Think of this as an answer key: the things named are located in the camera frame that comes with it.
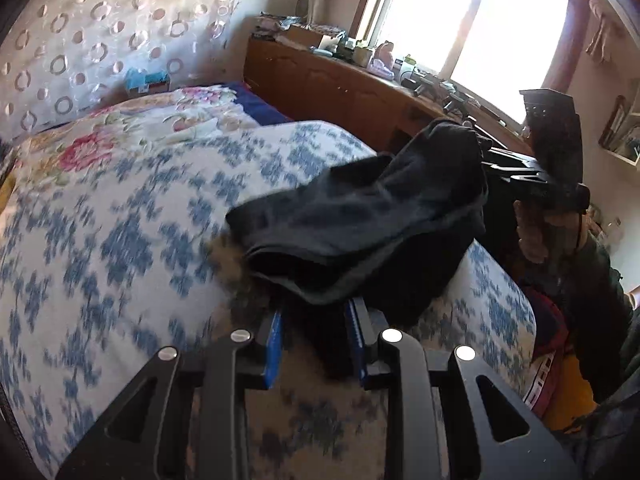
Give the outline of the person right hand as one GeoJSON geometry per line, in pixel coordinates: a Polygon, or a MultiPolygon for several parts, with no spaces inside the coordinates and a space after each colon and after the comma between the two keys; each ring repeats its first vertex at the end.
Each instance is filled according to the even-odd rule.
{"type": "Polygon", "coordinates": [[[555,249],[563,255],[573,255],[585,246],[588,230],[582,214],[541,211],[520,200],[513,207],[518,222],[518,246],[529,262],[544,263],[555,249]]]}

